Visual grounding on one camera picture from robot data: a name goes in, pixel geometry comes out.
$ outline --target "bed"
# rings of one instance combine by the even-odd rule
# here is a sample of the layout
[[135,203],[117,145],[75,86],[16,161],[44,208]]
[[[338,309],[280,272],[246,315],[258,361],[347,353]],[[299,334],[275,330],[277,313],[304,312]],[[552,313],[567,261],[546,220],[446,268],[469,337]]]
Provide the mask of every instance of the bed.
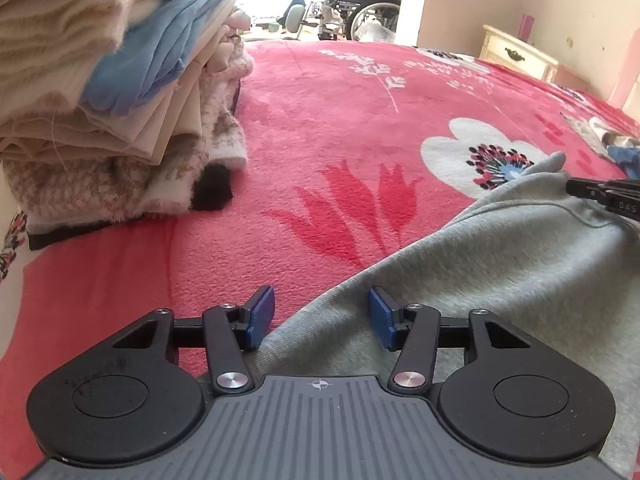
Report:
[[[236,115],[249,167],[220,212],[143,219],[30,251],[17,214],[0,255],[0,471],[41,453],[33,385],[143,314],[198,316],[276,288],[272,328],[322,292],[562,151],[585,178],[623,178],[577,134],[618,110],[469,58],[389,44],[264,41]],[[204,371],[191,351],[180,364]]]

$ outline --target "metal screw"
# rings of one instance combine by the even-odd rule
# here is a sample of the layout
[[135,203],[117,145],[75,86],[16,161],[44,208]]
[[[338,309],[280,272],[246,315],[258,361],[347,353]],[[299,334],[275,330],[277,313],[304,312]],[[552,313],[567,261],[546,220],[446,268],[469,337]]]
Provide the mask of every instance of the metal screw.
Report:
[[394,382],[403,388],[417,388],[427,382],[427,379],[418,372],[400,372],[394,376]]
[[240,372],[227,372],[226,374],[219,375],[216,382],[222,388],[235,390],[246,386],[249,382],[249,377],[245,374],[241,374]]

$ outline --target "dresser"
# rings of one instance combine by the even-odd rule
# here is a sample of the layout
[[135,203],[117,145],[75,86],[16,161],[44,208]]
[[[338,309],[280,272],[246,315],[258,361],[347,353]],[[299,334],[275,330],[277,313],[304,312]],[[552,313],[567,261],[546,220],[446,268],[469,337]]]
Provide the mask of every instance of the dresser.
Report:
[[505,66],[547,83],[579,91],[590,91],[589,82],[557,59],[539,51],[510,34],[485,25],[480,59]]

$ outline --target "crosshair symbol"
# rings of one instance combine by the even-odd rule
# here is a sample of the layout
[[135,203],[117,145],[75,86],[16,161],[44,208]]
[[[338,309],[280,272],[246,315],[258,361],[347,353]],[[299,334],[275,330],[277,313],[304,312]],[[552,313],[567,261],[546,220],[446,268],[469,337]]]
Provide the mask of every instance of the crosshair symbol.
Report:
[[325,381],[324,379],[316,379],[315,381],[313,381],[311,384],[311,386],[313,386],[316,390],[322,390],[323,388],[326,388],[327,386],[333,386],[331,383],[328,383],[327,381]]

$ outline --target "circular black motor cover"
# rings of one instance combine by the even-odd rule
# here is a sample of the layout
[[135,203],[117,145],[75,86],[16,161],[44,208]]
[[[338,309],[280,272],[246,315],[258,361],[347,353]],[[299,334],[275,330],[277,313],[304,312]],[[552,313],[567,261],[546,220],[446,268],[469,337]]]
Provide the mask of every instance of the circular black motor cover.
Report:
[[482,348],[442,385],[437,408],[473,447],[512,462],[598,451],[615,418],[606,385],[551,348]]
[[[144,339],[149,326],[146,320],[126,329],[134,347],[145,346],[136,337]],[[46,454],[81,465],[126,464],[164,451],[193,429],[204,414],[202,391],[167,360],[167,339],[154,337],[161,327],[151,330],[148,348],[123,348],[127,343],[111,338],[34,387],[27,418]]]

